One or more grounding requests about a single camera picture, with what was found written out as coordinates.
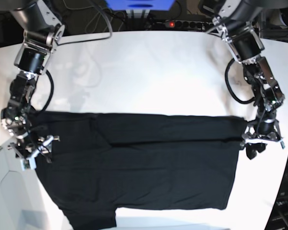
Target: red switch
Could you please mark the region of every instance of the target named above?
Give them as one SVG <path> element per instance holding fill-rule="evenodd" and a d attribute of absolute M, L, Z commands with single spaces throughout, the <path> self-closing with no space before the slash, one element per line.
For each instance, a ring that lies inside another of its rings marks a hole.
<path fill-rule="evenodd" d="M 169 22 L 169 26 L 170 26 L 171 28 L 174 28 L 174 27 L 175 27 L 175 22 Z"/>

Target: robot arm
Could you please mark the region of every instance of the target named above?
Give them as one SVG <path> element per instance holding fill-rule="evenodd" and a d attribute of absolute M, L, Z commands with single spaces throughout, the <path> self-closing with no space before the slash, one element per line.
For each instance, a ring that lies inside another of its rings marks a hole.
<path fill-rule="evenodd" d="M 254 32 L 252 21 L 262 8 L 288 7 L 288 0 L 221 0 L 217 16 L 213 19 L 215 28 L 224 40 L 235 61 L 242 64 L 247 73 L 246 81 L 252 86 L 257 118 L 249 122 L 249 130 L 243 135 L 241 147 L 247 150 L 248 157 L 255 157 L 271 142 L 280 142 L 276 110 L 284 95 L 274 79 L 267 60 L 261 56 L 264 46 Z M 11 83 L 7 108 L 1 112 L 2 126 L 16 138 L 11 143 L 22 168 L 34 169 L 35 157 L 43 154 L 51 162 L 51 144 L 59 137 L 52 135 L 39 137 L 32 128 L 29 114 L 32 113 L 31 97 L 36 88 L 36 80 L 47 73 L 47 64 L 55 52 L 64 32 L 64 25 L 57 19 L 42 0 L 0 0 L 1 11 L 11 11 L 24 28 L 24 42 L 16 57 L 15 66 L 20 70 Z"/>
<path fill-rule="evenodd" d="M 258 106 L 256 119 L 248 123 L 242 135 L 241 147 L 246 148 L 250 159 L 271 142 L 279 142 L 285 148 L 276 120 L 276 110 L 285 96 L 266 58 L 261 56 L 264 45 L 251 24 L 263 8 L 284 7 L 288 7 L 288 0 L 227 0 L 218 6 L 219 12 L 213 19 L 234 60 L 243 65 L 245 80 L 254 93 L 254 106 Z"/>
<path fill-rule="evenodd" d="M 0 0 L 0 10 L 10 10 L 24 28 L 24 41 L 14 63 L 20 72 L 11 83 L 11 96 L 1 112 L 1 123 L 16 138 L 10 148 L 21 159 L 22 169 L 34 169 L 39 153 L 51 162 L 51 144 L 59 137 L 39 137 L 32 131 L 29 114 L 35 111 L 30 101 L 37 78 L 45 73 L 51 78 L 47 66 L 65 26 L 42 0 Z"/>

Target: black cable bundle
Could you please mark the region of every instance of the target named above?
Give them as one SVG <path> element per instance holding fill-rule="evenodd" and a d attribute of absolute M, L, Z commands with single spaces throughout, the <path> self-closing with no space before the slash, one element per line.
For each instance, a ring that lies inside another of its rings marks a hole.
<path fill-rule="evenodd" d="M 250 104 L 250 103 L 252 103 L 252 102 L 255 101 L 255 97 L 252 97 L 251 99 L 249 99 L 249 100 L 247 100 L 247 101 L 242 101 L 242 100 L 240 100 L 240 99 L 235 95 L 235 93 L 233 92 L 233 90 L 231 89 L 231 86 L 230 86 L 230 84 L 229 84 L 229 81 L 228 81 L 228 72 L 229 72 L 230 67 L 232 66 L 232 64 L 234 64 L 234 62 L 235 62 L 235 59 L 230 60 L 229 64 L 228 64 L 227 67 L 226 67 L 226 70 L 225 70 L 225 83 L 226 83 L 226 86 L 227 86 L 227 88 L 228 88 L 228 91 L 229 91 L 230 95 L 231 95 L 237 102 L 239 102 L 240 104 Z"/>
<path fill-rule="evenodd" d="M 49 81 L 50 81 L 50 94 L 49 94 L 48 100 L 46 101 L 46 104 L 44 105 L 42 110 L 40 110 L 40 111 L 38 111 L 36 113 L 37 116 L 46 111 L 46 109 L 48 108 L 48 106 L 49 106 L 49 104 L 51 102 L 51 99 L 52 99 L 52 96 L 53 96 L 53 92 L 54 92 L 53 78 L 52 78 L 52 76 L 51 76 L 51 74 L 50 74 L 50 72 L 48 70 L 46 71 L 46 74 L 47 74 L 47 76 L 49 78 Z"/>

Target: wire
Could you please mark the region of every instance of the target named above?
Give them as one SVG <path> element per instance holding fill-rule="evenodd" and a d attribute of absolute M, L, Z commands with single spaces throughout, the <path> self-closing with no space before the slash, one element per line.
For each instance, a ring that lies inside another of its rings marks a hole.
<path fill-rule="evenodd" d="M 226 67 L 226 70 L 225 70 L 225 83 L 226 83 L 226 86 L 228 88 L 228 91 L 230 93 L 230 95 L 237 101 L 239 102 L 240 104 L 250 104 L 252 102 L 255 101 L 255 97 L 252 97 L 251 99 L 247 100 L 247 101 L 242 101 L 240 100 L 236 95 L 235 93 L 233 92 L 233 90 L 231 89 L 231 86 L 229 84 L 229 81 L 228 81 L 228 72 L 230 70 L 230 67 L 232 66 L 232 64 L 235 62 L 234 59 L 230 60 L 230 62 L 228 63 L 227 67 Z"/>
<path fill-rule="evenodd" d="M 230 21 L 230 17 L 228 18 L 224 18 L 222 19 L 218 24 L 216 24 L 215 26 L 211 27 L 210 29 L 208 29 L 207 31 L 205 31 L 205 33 L 209 34 L 212 31 L 214 31 L 216 28 L 218 28 L 220 25 L 223 25 L 225 23 L 228 23 Z"/>
<path fill-rule="evenodd" d="M 86 9 L 94 8 L 94 6 L 87 6 L 87 7 L 82 7 L 82 8 L 71 8 L 71 7 L 69 7 L 69 6 L 66 4 L 66 1 L 65 1 L 65 0 L 62 0 L 62 1 L 63 1 L 63 3 L 64 3 L 64 6 L 65 6 L 68 10 L 71 10 L 71 11 L 79 11 L 79 10 L 86 10 Z M 105 8 L 105 9 L 109 9 L 109 10 L 110 10 L 110 12 L 105 11 L 106 14 L 108 14 L 108 15 L 111 16 L 112 18 L 116 18 L 116 19 L 121 20 L 121 21 L 126 25 L 126 27 L 127 27 L 127 24 L 126 24 L 126 15 L 125 15 L 124 12 L 118 11 L 118 12 L 116 12 L 115 14 L 113 14 L 113 13 L 112 13 L 112 10 L 111 10 L 110 8 Z M 119 13 L 119 12 L 122 12 L 122 13 L 124 14 L 124 19 L 122 19 L 121 17 L 118 17 L 118 16 L 116 15 L 116 14 Z"/>
<path fill-rule="evenodd" d="M 95 9 L 101 14 L 101 16 L 105 19 L 105 21 L 107 23 L 107 26 L 108 26 L 108 29 L 109 29 L 110 35 L 108 37 L 102 37 L 102 38 L 97 38 L 97 39 L 81 40 L 81 41 L 75 41 L 75 42 L 66 42 L 66 43 L 59 44 L 59 46 L 67 45 L 67 44 L 82 43 L 82 42 L 100 41 L 100 40 L 105 40 L 105 39 L 109 39 L 109 38 L 112 37 L 113 29 L 112 29 L 112 25 L 111 25 L 111 22 L 110 22 L 109 18 L 106 16 L 105 12 L 100 8 L 100 6 L 98 6 L 92 0 L 89 0 L 89 1 L 95 7 Z"/>
<path fill-rule="evenodd" d="M 179 6 L 179 9 L 180 9 L 179 14 L 178 14 L 176 17 L 174 17 L 174 18 L 171 18 L 171 19 L 169 19 L 169 20 L 166 20 L 165 22 L 169 22 L 169 21 L 172 21 L 172 20 L 176 20 L 176 19 L 178 19 L 178 18 L 181 16 L 181 14 L 182 14 L 182 6 L 181 6 L 180 2 L 178 2 L 178 1 L 175 1 L 175 3 L 177 3 L 178 6 Z"/>
<path fill-rule="evenodd" d="M 39 150 L 39 147 L 38 147 L 38 144 L 33 140 L 32 138 L 32 135 L 31 135 L 31 132 L 30 132 L 30 127 L 29 127 L 29 123 L 28 123 L 28 120 L 26 119 L 26 117 L 24 118 L 25 120 L 25 129 L 28 133 L 28 137 L 31 141 L 31 143 L 33 144 L 34 148 L 37 149 L 40 153 L 42 153 L 40 150 Z"/>
<path fill-rule="evenodd" d="M 103 10 L 103 11 L 104 11 L 104 10 L 109 10 L 110 12 L 112 12 L 112 10 L 111 10 L 110 8 L 108 8 L 108 7 L 102 8 L 102 10 Z M 88 26 L 95 20 L 95 18 L 96 18 L 97 16 L 98 16 L 98 18 L 97 18 L 97 22 L 96 22 L 96 24 L 95 24 L 94 30 L 93 30 L 92 32 L 88 33 L 88 32 L 87 32 Z M 85 29 L 84 29 L 84 31 L 85 31 L 86 34 L 92 34 L 92 33 L 94 33 L 94 32 L 96 31 L 97 26 L 98 26 L 98 23 L 99 23 L 99 20 L 100 20 L 100 17 L 101 17 L 101 14 L 98 12 L 98 13 L 89 21 L 89 23 L 86 25 L 86 27 L 85 27 Z"/>
<path fill-rule="evenodd" d="M 212 36 L 215 36 L 215 37 L 218 37 L 218 38 L 221 38 L 222 36 L 219 36 L 217 34 L 209 34 L 209 35 L 212 35 Z"/>
<path fill-rule="evenodd" d="M 263 114 L 261 115 L 261 117 L 260 117 L 260 119 L 259 119 L 259 122 L 258 122 L 258 125 L 257 125 L 257 128 L 256 128 L 256 133 L 257 133 L 257 134 L 258 134 L 258 131 L 259 131 L 259 125 L 260 125 L 260 123 L 263 121 L 264 114 L 265 114 L 265 109 L 264 109 Z"/>
<path fill-rule="evenodd" d="M 281 37 L 271 37 L 271 38 L 273 38 L 273 39 L 280 39 L 280 38 L 285 38 L 285 37 L 287 37 L 288 36 L 288 33 L 285 35 L 285 36 L 281 36 Z"/>
<path fill-rule="evenodd" d="M 276 207 L 276 209 L 277 209 L 277 212 L 279 213 L 279 215 L 281 216 L 281 218 L 283 219 L 284 223 L 285 223 L 285 224 L 287 225 L 287 227 L 288 227 L 288 220 L 287 220 L 287 218 L 286 218 L 285 215 L 279 210 L 278 207 Z"/>
<path fill-rule="evenodd" d="M 94 6 L 86 6 L 86 7 L 81 7 L 81 8 L 71 8 L 71 7 L 68 7 L 67 4 L 66 4 L 66 1 L 65 0 L 62 0 L 65 7 L 68 9 L 68 10 L 71 10 L 71 11 L 80 11 L 80 10 L 85 10 L 85 9 L 90 9 L 90 8 L 94 8 Z"/>
<path fill-rule="evenodd" d="M 54 92 L 53 78 L 52 78 L 52 76 L 51 76 L 51 74 L 50 74 L 50 72 L 48 70 L 46 71 L 46 74 L 47 74 L 47 76 L 49 78 L 49 81 L 50 81 L 50 94 L 49 94 L 48 100 L 47 100 L 46 104 L 44 105 L 44 107 L 42 108 L 42 110 L 40 110 L 40 111 L 38 111 L 36 113 L 37 116 L 41 115 L 43 112 L 46 111 L 46 109 L 48 108 L 48 106 L 49 106 L 49 104 L 51 102 L 51 99 L 52 99 L 52 96 L 53 96 L 53 92 Z"/>
<path fill-rule="evenodd" d="M 39 143 L 38 143 L 38 145 L 39 145 L 41 148 L 45 148 L 45 149 L 47 150 L 47 152 L 50 153 L 49 149 L 48 149 L 45 145 L 39 144 Z"/>

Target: black fabric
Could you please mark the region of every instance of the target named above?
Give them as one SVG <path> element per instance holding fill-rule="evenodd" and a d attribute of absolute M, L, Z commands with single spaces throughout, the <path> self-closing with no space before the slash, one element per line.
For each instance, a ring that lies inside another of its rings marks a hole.
<path fill-rule="evenodd" d="M 246 128 L 237 117 L 55 112 L 33 125 L 60 136 L 36 173 L 75 230 L 115 227 L 118 207 L 225 209 Z"/>

